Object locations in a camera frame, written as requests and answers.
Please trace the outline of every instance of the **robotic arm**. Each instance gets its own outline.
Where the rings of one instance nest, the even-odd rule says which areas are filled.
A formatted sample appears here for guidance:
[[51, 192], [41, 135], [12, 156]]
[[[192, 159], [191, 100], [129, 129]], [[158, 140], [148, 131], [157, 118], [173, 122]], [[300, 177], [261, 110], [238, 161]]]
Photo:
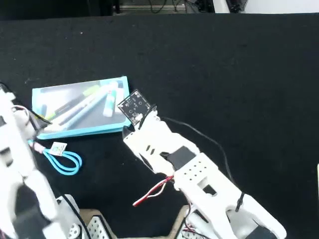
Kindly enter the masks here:
[[[27, 143], [36, 135], [36, 122], [14, 100], [13, 93], [0, 87], [0, 229], [12, 239], [70, 238], [71, 226], [82, 225], [70, 204], [79, 209], [70, 195], [55, 199], [46, 177], [36, 168]], [[86, 239], [83, 227], [82, 232], [81, 239]]]
[[[15, 96], [0, 88], [0, 228], [10, 238], [63, 239], [71, 225], [82, 225], [81, 239], [90, 238], [75, 215], [73, 198], [56, 200], [39, 172], [27, 144], [35, 133], [31, 116], [15, 111]], [[134, 131], [123, 129], [124, 143], [154, 173], [174, 179], [174, 187], [190, 208], [185, 227], [207, 239], [284, 239], [286, 231], [256, 200], [243, 194], [199, 148], [172, 132], [150, 105], [134, 91], [118, 105]], [[19, 201], [32, 200], [17, 210]]]
[[[272, 215], [243, 194], [194, 143], [171, 132], [138, 91], [118, 107], [135, 128], [124, 131], [124, 143], [154, 173], [173, 176], [175, 189], [189, 201], [186, 223], [209, 239], [286, 238], [284, 227]], [[214, 193], [205, 193], [206, 187]]]

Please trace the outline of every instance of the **black cable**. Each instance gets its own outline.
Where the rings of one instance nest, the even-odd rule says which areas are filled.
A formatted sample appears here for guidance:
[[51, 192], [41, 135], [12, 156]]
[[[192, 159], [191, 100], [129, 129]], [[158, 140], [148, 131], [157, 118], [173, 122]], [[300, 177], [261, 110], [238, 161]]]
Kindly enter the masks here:
[[184, 122], [181, 122], [181, 121], [178, 121], [178, 120], [175, 120], [175, 119], [171, 119], [171, 118], [168, 118], [168, 117], [161, 117], [162, 119], [164, 120], [169, 120], [171, 122], [174, 122], [176, 124], [180, 124], [180, 125], [184, 125], [184, 126], [187, 126], [189, 127], [190, 129], [192, 129], [193, 131], [195, 131], [196, 133], [198, 133], [199, 135], [203, 136], [204, 138], [206, 138], [207, 140], [213, 142], [218, 148], [219, 150], [222, 152], [223, 154], [223, 158], [224, 158], [224, 163], [225, 163], [225, 167], [226, 167], [226, 171], [227, 171], [227, 175], [228, 175], [228, 179], [233, 183], [235, 184], [235, 181], [231, 175], [231, 172], [230, 172], [230, 168], [229, 168], [229, 165], [228, 165], [228, 159], [227, 159], [227, 155], [226, 155], [226, 152], [224, 150], [224, 148], [221, 146], [220, 143], [218, 143], [216, 140], [208, 137], [207, 135], [203, 134], [202, 132], [200, 132], [199, 130], [195, 129], [193, 126], [187, 124], [187, 123], [184, 123]]
[[64, 200], [69, 204], [70, 208], [72, 209], [72, 211], [74, 212], [74, 214], [76, 215], [76, 217], [79, 219], [80, 223], [82, 224], [82, 227], [84, 228], [88, 239], [91, 239], [91, 235], [89, 233], [89, 230], [87, 229], [83, 219], [81, 218], [80, 214], [76, 211], [76, 209], [74, 208], [74, 206], [72, 205], [72, 203], [70, 202], [70, 200], [64, 195], [61, 194], [61, 196], [64, 198]]
[[[38, 136], [39, 132], [40, 132], [40, 129], [36, 129], [36, 130], [35, 130], [35, 135], [34, 135], [33, 138], [32, 138], [33, 143], [35, 142], [35, 139], [36, 139], [36, 137]], [[32, 156], [33, 156], [34, 162], [36, 162], [36, 161], [35, 161], [35, 149], [34, 149], [34, 144], [33, 144], [33, 147], [31, 147], [31, 151], [32, 151]], [[64, 198], [64, 200], [67, 202], [67, 204], [70, 206], [70, 208], [72, 209], [72, 211], [74, 212], [74, 214], [76, 215], [76, 217], [79, 219], [80, 223], [82, 224], [82, 227], [84, 228], [84, 230], [85, 230], [85, 232], [86, 232], [86, 234], [87, 234], [87, 236], [88, 236], [88, 239], [91, 239], [90, 233], [89, 233], [89, 231], [88, 231], [88, 229], [87, 229], [87, 227], [86, 227], [86, 225], [85, 225], [83, 219], [81, 218], [80, 214], [76, 211], [76, 209], [74, 208], [74, 206], [72, 205], [72, 203], [70, 202], [70, 200], [69, 200], [64, 194], [62, 194], [55, 186], [51, 185], [51, 187], [54, 188], [54, 190], [55, 190], [59, 195], [61, 195], [61, 196]]]
[[144, 123], [146, 117], [147, 117], [153, 110], [156, 110], [156, 107], [157, 107], [157, 106], [156, 106], [155, 104], [154, 104], [154, 105], [151, 105], [150, 108], [148, 109], [148, 111], [146, 111], [145, 115], [143, 115], [143, 117], [142, 117], [142, 119], [141, 119], [141, 121], [140, 121], [139, 129], [142, 128], [142, 125], [143, 125], [143, 123]]
[[151, 12], [154, 13], [154, 14], [159, 13], [165, 7], [166, 3], [167, 3], [167, 0], [164, 0], [163, 5], [157, 11], [154, 11], [153, 4], [152, 4], [151, 0], [149, 0], [149, 4], [150, 4], [150, 7], [151, 7]]
[[[224, 150], [224, 148], [221, 146], [220, 143], [218, 143], [216, 140], [208, 137], [207, 135], [203, 134], [202, 132], [200, 132], [199, 130], [195, 129], [193, 126], [191, 126], [190, 124], [187, 124], [187, 123], [184, 123], [182, 121], [178, 121], [178, 120], [175, 120], [175, 119], [171, 119], [171, 118], [168, 118], [168, 117], [161, 117], [162, 119], [165, 119], [165, 120], [169, 120], [171, 122], [174, 122], [176, 124], [180, 124], [180, 125], [184, 125], [184, 126], [187, 126], [189, 127], [190, 129], [192, 129], [193, 131], [195, 131], [196, 133], [198, 133], [199, 135], [203, 136], [204, 138], [208, 139], [209, 141], [213, 142], [215, 145], [217, 145], [217, 147], [220, 149], [220, 151], [222, 152], [223, 154], [223, 158], [224, 158], [224, 163], [225, 163], [225, 167], [226, 167], [226, 171], [227, 171], [227, 174], [228, 174], [228, 179], [236, 186], [236, 183], [231, 175], [231, 172], [230, 172], [230, 168], [229, 168], [229, 165], [228, 165], [228, 159], [227, 159], [227, 155], [226, 155], [226, 152]], [[245, 193], [242, 192], [241, 195], [240, 195], [240, 198], [238, 199], [237, 201], [237, 206], [236, 206], [236, 209], [235, 209], [235, 212], [238, 212], [241, 205], [243, 204], [243, 200], [244, 200], [244, 196], [245, 196]]]
[[177, 3], [174, 4], [174, 0], [171, 0], [171, 4], [173, 4], [173, 7], [174, 7], [174, 11], [175, 11], [175, 12], [178, 12], [177, 6], [179, 5], [180, 2], [181, 2], [181, 0], [178, 0]]
[[89, 15], [92, 16], [90, 0], [86, 0], [86, 5], [88, 6]]
[[196, 13], [196, 11], [194, 10], [194, 8], [192, 7], [192, 5], [195, 5], [194, 3], [188, 1], [188, 0], [184, 0], [186, 3], [188, 3], [188, 5], [190, 6], [190, 8], [192, 9], [193, 13]]
[[184, 0], [184, 6], [185, 6], [185, 13], [187, 13], [186, 0]]

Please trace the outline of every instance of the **blue cable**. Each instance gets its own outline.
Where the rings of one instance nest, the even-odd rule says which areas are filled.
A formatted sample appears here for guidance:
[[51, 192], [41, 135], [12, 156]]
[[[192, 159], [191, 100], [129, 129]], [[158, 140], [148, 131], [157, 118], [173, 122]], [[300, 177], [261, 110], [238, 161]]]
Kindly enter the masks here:
[[76, 174], [80, 167], [82, 166], [82, 159], [81, 157], [74, 152], [64, 151], [62, 153], [62, 157], [70, 159], [74, 164], [75, 167], [66, 167], [62, 165], [52, 154], [50, 154], [50, 149], [45, 148], [43, 150], [43, 155], [49, 160], [52, 166], [55, 168], [62, 175], [70, 176]]

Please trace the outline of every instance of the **perforated metal plate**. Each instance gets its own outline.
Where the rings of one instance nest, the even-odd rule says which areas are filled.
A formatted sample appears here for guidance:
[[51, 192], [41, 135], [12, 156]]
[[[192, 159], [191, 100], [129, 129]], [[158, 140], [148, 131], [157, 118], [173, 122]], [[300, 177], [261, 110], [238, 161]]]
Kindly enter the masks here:
[[88, 230], [92, 239], [111, 239], [100, 216], [92, 217], [88, 225]]

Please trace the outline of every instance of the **black circuit board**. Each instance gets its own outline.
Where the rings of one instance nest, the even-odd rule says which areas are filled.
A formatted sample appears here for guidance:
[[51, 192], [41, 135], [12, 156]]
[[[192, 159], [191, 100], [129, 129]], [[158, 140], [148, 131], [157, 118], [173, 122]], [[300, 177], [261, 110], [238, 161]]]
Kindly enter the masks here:
[[134, 90], [117, 106], [134, 126], [140, 122], [151, 107], [139, 90]]

